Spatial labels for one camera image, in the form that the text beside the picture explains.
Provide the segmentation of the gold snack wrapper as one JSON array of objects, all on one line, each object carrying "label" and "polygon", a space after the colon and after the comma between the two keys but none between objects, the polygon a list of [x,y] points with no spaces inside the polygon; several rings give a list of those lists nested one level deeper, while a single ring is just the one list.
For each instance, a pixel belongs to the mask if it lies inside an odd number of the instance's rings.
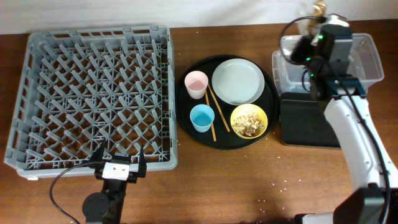
[{"label": "gold snack wrapper", "polygon": [[[322,18],[326,13],[326,2],[324,0],[316,0],[316,2],[313,4],[313,12],[312,16],[313,17],[320,17]],[[309,34],[315,34],[316,33],[316,27],[319,23],[322,23],[322,20],[310,20],[308,22],[308,33]]]}]

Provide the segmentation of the yellow bowl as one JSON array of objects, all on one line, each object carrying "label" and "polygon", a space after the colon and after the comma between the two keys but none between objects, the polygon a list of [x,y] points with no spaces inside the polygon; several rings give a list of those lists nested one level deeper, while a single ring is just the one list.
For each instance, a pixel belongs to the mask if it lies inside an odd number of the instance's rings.
[{"label": "yellow bowl", "polygon": [[[252,137],[252,138],[247,138],[247,137],[241,136],[233,129],[233,121],[236,119],[236,117],[241,116],[242,114],[246,114],[248,112],[257,113],[259,115],[260,119],[264,122],[264,126],[265,126],[265,130],[263,130],[261,134],[259,134],[258,136]],[[239,105],[238,107],[236,107],[233,110],[233,112],[231,113],[231,117],[230,117],[230,123],[231,123],[233,131],[239,137],[241,137],[243,139],[255,139],[265,133],[265,131],[268,127],[268,117],[267,117],[265,111],[262,108],[260,108],[259,106],[254,105],[254,104],[243,104],[243,105]]]}]

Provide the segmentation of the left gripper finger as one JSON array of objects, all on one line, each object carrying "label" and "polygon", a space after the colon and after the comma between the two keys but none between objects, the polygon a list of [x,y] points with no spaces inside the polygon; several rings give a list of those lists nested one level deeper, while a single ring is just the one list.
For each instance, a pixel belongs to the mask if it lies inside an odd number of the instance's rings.
[{"label": "left gripper finger", "polygon": [[96,168],[103,163],[105,142],[105,140],[102,140],[101,144],[94,150],[93,154],[89,158],[88,167]]},{"label": "left gripper finger", "polygon": [[141,149],[139,153],[139,163],[138,163],[138,170],[137,170],[137,177],[145,178],[147,172],[147,164],[144,156],[144,150]]}]

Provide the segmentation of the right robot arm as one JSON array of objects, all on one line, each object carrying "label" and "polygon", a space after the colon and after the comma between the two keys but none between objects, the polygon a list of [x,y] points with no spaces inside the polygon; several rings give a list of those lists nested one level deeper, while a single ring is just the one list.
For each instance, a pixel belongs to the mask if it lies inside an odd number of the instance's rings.
[{"label": "right robot arm", "polygon": [[331,213],[296,215],[296,223],[397,223],[397,167],[373,124],[366,92],[348,73],[353,33],[336,14],[312,16],[288,61],[310,75],[310,94],[332,127],[353,181],[353,193]]}]

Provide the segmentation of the blue cup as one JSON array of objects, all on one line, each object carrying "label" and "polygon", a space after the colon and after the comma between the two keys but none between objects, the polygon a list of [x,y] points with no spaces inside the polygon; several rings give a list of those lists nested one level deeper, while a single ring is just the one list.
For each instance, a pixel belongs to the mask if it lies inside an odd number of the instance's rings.
[{"label": "blue cup", "polygon": [[196,105],[190,112],[190,121],[192,122],[194,129],[199,133],[207,132],[211,128],[214,119],[215,113],[208,105]]}]

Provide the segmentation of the white napkin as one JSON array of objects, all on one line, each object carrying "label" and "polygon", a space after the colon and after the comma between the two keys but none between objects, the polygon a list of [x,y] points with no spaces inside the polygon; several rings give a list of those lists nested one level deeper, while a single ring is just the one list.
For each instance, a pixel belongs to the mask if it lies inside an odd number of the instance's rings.
[{"label": "white napkin", "polygon": [[[313,16],[311,7],[308,4],[302,3],[298,6],[296,10],[296,16],[297,17],[305,17],[305,16]],[[310,19],[305,19],[296,22],[297,29],[300,35],[308,35],[308,25],[309,25]]]}]

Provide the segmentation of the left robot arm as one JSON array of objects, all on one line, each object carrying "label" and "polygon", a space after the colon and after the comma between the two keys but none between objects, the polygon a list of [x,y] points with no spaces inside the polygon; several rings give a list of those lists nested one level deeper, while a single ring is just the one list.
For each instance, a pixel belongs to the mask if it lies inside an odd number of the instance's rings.
[{"label": "left robot arm", "polygon": [[135,184],[146,176],[147,164],[144,152],[139,151],[138,170],[130,170],[132,156],[115,153],[103,159],[105,142],[93,151],[88,167],[95,170],[95,177],[103,181],[100,192],[87,196],[82,205],[86,223],[119,223],[121,220],[127,184]]}]

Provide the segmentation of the food scraps with rice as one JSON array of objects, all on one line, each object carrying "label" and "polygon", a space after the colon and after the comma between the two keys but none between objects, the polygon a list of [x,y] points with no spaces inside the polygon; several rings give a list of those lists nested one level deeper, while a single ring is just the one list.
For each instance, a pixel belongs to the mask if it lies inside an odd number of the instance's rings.
[{"label": "food scraps with rice", "polygon": [[248,112],[236,117],[233,129],[241,136],[252,138],[261,134],[265,126],[257,113]]}]

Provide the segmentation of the pink cup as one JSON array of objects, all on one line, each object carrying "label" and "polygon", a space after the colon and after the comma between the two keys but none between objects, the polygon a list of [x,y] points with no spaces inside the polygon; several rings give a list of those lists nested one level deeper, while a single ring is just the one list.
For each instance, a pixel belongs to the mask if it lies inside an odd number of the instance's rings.
[{"label": "pink cup", "polygon": [[197,100],[205,95],[208,76],[201,71],[192,71],[185,77],[184,84],[190,97]]}]

